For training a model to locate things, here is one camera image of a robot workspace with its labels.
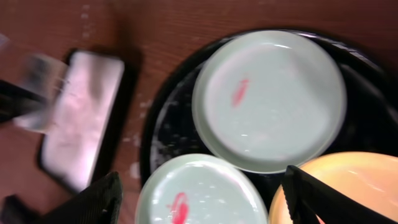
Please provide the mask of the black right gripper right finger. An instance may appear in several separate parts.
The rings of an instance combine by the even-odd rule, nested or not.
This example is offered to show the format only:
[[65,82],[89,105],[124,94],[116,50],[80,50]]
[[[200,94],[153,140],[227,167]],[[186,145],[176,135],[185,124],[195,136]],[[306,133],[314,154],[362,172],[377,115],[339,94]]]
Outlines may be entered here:
[[282,188],[294,224],[397,224],[296,166],[287,167]]

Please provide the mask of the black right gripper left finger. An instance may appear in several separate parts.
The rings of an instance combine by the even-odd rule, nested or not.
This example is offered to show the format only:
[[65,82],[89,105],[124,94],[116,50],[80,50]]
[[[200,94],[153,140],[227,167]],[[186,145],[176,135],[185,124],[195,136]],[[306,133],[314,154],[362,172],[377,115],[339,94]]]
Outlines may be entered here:
[[37,220],[39,224],[116,224],[123,200],[119,174],[111,172]]

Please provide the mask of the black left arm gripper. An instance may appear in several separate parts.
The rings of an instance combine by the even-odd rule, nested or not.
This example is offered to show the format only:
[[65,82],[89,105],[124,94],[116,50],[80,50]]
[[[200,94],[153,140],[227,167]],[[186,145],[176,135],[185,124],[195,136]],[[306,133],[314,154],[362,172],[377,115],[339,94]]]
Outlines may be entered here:
[[1,80],[1,123],[41,109],[46,99]]

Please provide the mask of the yellow blue sponge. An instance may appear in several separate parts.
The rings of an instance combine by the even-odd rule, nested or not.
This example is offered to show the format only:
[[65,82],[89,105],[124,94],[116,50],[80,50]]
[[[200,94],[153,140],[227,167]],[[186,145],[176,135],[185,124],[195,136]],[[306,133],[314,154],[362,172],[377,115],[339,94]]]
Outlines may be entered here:
[[67,65],[64,62],[44,54],[32,54],[27,58],[24,76],[18,86],[42,99],[40,102],[22,102],[27,113],[13,119],[16,126],[37,133],[48,130],[66,70]]

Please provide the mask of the yellow plate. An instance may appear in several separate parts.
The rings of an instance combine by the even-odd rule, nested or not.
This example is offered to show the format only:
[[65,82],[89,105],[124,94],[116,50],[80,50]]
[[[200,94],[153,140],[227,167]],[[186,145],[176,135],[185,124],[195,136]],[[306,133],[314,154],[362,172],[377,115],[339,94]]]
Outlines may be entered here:
[[351,200],[397,223],[397,158],[373,152],[339,152],[299,167]]

